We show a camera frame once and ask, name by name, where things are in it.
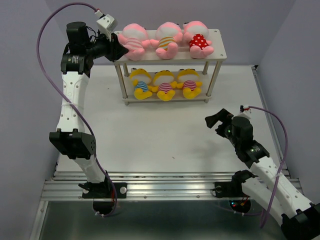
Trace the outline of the pink plush pink-striped shirt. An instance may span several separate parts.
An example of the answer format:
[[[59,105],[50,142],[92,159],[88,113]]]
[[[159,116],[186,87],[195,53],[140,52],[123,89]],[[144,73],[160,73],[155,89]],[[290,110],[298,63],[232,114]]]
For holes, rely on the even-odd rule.
[[[137,23],[125,26],[118,34],[118,40],[128,49],[125,57],[132,61],[141,60],[146,49],[151,45],[147,30]]]

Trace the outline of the yellow plush blue-striped shirt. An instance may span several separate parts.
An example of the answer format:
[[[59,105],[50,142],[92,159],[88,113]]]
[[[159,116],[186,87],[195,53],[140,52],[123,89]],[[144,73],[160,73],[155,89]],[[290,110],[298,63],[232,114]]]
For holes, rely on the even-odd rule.
[[[143,68],[132,68],[129,79],[134,87],[133,95],[137,100],[145,100],[153,95],[151,75]]]

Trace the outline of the yellow plush red-striped shirt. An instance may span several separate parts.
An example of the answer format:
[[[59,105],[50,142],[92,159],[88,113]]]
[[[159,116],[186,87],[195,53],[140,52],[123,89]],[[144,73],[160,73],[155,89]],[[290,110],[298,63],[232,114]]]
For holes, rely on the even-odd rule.
[[[200,75],[193,68],[180,69],[176,81],[176,87],[182,90],[183,96],[188,100],[194,99],[202,92],[203,83],[200,81]]]

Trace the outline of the pink plush orange-striped shirt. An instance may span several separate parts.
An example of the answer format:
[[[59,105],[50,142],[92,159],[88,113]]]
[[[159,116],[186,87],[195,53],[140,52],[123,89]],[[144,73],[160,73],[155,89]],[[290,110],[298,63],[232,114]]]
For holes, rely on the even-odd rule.
[[[165,22],[160,25],[154,38],[150,39],[156,55],[163,60],[173,59],[178,53],[178,43],[182,41],[183,33],[178,23]]]

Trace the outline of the yellow plush pink-striped shirt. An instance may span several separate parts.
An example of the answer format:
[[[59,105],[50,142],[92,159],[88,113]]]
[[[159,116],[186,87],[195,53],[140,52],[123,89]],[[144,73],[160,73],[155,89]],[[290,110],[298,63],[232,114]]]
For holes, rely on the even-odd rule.
[[[154,74],[151,91],[163,102],[171,101],[175,96],[177,82],[175,75],[169,70],[162,70]]]

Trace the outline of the pink plush red polka-dot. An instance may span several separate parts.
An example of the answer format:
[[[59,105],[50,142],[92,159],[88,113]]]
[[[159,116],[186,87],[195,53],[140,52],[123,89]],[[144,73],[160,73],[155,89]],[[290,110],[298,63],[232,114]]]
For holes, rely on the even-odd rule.
[[[189,45],[193,59],[204,59],[214,52],[212,42],[208,40],[209,29],[201,21],[190,21],[183,24],[182,40]]]

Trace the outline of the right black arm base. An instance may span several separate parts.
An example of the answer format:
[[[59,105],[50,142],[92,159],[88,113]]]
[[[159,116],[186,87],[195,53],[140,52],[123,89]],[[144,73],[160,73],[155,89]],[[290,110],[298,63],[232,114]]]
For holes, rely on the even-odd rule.
[[[254,216],[254,213],[249,213],[251,209],[250,196],[245,194],[242,189],[242,184],[250,178],[255,178],[255,175],[248,170],[237,171],[231,181],[216,181],[211,194],[216,198],[231,198],[229,200],[230,208],[233,212],[244,216]]]

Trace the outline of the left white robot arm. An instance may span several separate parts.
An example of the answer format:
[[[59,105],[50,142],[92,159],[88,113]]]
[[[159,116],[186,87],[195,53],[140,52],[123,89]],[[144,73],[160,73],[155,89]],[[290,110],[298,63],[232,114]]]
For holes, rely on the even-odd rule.
[[[111,193],[111,184],[105,181],[106,172],[96,160],[96,139],[92,132],[86,133],[84,102],[94,60],[105,57],[115,62],[128,53],[114,33],[115,25],[105,17],[97,21],[98,31],[94,40],[88,34],[86,23],[77,21],[66,26],[68,44],[60,64],[63,81],[61,113],[56,131],[50,132],[49,140],[55,148],[74,160],[93,183],[100,197]]]

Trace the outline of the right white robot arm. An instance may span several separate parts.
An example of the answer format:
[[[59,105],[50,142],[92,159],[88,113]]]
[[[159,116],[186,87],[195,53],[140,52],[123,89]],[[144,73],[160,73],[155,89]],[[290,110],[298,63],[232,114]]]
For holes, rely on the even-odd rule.
[[[240,113],[233,115],[223,108],[205,118],[210,129],[221,123],[215,132],[229,140],[247,166],[229,182],[216,181],[211,193],[216,198],[242,198],[229,202],[233,212],[240,215],[248,214],[248,201],[254,199],[263,208],[262,225],[272,216],[286,239],[312,240],[320,235],[320,205],[305,197],[282,173],[282,166],[277,166],[263,145],[254,140],[251,109],[241,106]]]

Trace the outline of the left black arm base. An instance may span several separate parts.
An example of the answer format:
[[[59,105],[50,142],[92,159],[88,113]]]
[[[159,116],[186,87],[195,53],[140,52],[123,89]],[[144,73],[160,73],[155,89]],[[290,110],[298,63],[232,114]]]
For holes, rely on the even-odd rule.
[[[114,188],[105,180],[100,183],[79,183],[78,186],[82,190],[82,198],[93,200],[92,208],[96,216],[102,218],[109,217],[113,214],[118,199],[127,198],[127,183],[116,182]]]

